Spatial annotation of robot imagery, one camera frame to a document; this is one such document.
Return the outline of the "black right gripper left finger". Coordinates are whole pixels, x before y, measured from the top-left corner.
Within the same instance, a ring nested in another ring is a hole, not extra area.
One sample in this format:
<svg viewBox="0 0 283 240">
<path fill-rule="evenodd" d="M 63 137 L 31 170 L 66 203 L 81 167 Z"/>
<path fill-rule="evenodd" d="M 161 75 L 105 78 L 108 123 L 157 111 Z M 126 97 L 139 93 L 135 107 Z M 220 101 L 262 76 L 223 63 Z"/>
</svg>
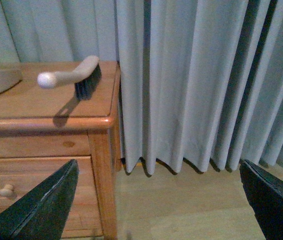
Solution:
<svg viewBox="0 0 283 240">
<path fill-rule="evenodd" d="M 0 240 L 59 240 L 79 178 L 75 159 L 68 161 L 0 213 Z"/>
</svg>

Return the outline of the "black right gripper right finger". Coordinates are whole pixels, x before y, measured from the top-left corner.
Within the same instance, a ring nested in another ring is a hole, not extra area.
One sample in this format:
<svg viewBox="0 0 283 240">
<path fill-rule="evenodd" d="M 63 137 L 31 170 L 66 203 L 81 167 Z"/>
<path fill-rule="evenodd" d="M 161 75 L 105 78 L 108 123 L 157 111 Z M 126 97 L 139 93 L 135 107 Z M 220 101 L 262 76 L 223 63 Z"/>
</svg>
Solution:
<svg viewBox="0 0 283 240">
<path fill-rule="evenodd" d="M 283 181 L 249 160 L 239 168 L 249 205 L 267 240 L 283 240 Z"/>
</svg>

